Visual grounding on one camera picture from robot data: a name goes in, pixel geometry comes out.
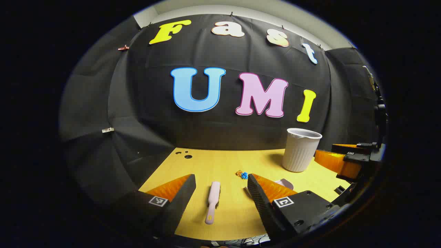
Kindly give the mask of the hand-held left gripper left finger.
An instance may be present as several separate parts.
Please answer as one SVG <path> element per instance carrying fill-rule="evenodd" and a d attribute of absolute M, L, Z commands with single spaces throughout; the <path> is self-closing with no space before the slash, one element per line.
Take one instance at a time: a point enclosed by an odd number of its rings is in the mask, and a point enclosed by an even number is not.
<path fill-rule="evenodd" d="M 188 174 L 146 193 L 134 190 L 114 203 L 114 214 L 121 226 L 139 236 L 169 238 L 175 234 L 195 189 L 195 175 Z"/>

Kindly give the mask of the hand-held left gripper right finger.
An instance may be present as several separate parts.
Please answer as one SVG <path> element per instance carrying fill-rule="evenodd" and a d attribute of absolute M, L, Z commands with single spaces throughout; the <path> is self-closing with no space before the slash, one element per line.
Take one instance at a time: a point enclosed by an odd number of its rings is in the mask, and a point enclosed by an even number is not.
<path fill-rule="evenodd" d="M 296 193 L 255 173 L 248 176 L 247 187 L 272 242 L 314 231 L 341 210 L 310 190 Z"/>

